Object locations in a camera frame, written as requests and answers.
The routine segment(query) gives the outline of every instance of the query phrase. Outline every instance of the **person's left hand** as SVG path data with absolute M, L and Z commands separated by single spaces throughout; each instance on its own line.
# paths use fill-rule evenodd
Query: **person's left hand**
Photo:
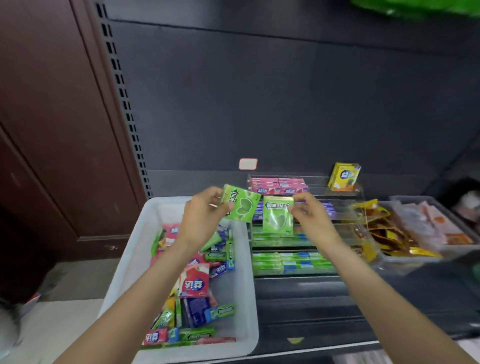
M 233 202 L 220 205 L 221 194 L 220 187 L 210 187 L 185 204 L 177 240 L 186 242 L 193 252 L 199 251 L 206 244 L 222 217 L 235 206 Z

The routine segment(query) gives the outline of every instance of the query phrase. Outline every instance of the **forearm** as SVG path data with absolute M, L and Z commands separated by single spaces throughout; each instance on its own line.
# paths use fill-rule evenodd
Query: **forearm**
M 475 363 L 451 338 L 337 238 L 325 254 L 395 364 Z
M 176 241 L 55 364 L 130 364 L 195 252 Z

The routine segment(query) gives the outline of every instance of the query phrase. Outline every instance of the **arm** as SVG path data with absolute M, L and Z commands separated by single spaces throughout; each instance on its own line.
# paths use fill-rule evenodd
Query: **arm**
M 130 364 L 189 259 L 210 239 L 230 211 L 218 204 L 222 189 L 210 187 L 185 205 L 178 238 L 54 364 Z
M 323 205 L 310 193 L 294 195 L 290 212 L 304 232 L 337 268 L 384 350 L 395 364 L 476 363 L 448 335 L 388 285 L 344 244 Z

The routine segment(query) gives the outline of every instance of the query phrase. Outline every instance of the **doublemint gum packet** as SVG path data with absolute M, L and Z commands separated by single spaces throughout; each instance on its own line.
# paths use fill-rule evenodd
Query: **doublemint gum packet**
M 293 235 L 293 216 L 287 210 L 293 203 L 293 197 L 264 196 L 263 232 Z
M 223 186 L 221 203 L 233 202 L 235 207 L 225 218 L 251 222 L 261 197 L 261 194 L 226 184 Z

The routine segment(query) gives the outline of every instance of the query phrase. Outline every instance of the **stack of pink gum packs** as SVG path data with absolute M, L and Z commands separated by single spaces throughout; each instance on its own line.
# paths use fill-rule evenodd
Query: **stack of pink gum packs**
M 258 194 L 299 194 L 308 191 L 303 178 L 251 177 L 249 187 Z

